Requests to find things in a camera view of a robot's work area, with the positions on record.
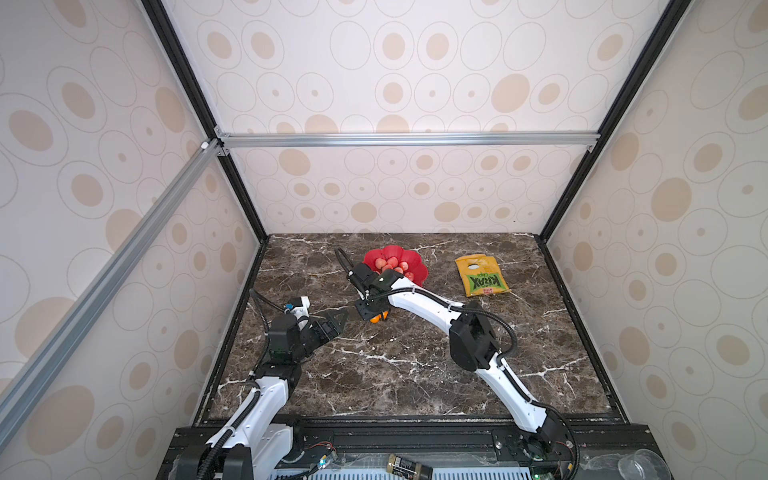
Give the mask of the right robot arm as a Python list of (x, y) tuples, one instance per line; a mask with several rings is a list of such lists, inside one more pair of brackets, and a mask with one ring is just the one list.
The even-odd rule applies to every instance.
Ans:
[(481, 378), (507, 408), (520, 432), (523, 454), (545, 461), (564, 449), (561, 459), (568, 465), (561, 477), (575, 475), (580, 448), (569, 422), (555, 407), (537, 400), (506, 360), (518, 346), (511, 325), (477, 302), (452, 301), (423, 288), (410, 270), (354, 264), (340, 247), (335, 255), (359, 295), (355, 308), (362, 319), (374, 323), (398, 308), (439, 328), (447, 335), (453, 362)]

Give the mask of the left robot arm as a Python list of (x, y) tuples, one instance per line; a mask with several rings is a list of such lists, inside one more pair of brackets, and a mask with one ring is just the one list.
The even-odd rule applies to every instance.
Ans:
[(274, 417), (288, 403), (302, 364), (343, 333), (344, 307), (309, 311), (306, 296), (296, 297), (267, 320), (259, 294), (250, 296), (261, 316), (265, 346), (251, 371), (251, 389), (234, 414), (203, 444), (186, 446), (172, 462), (169, 479), (267, 479), (293, 449), (294, 432)]

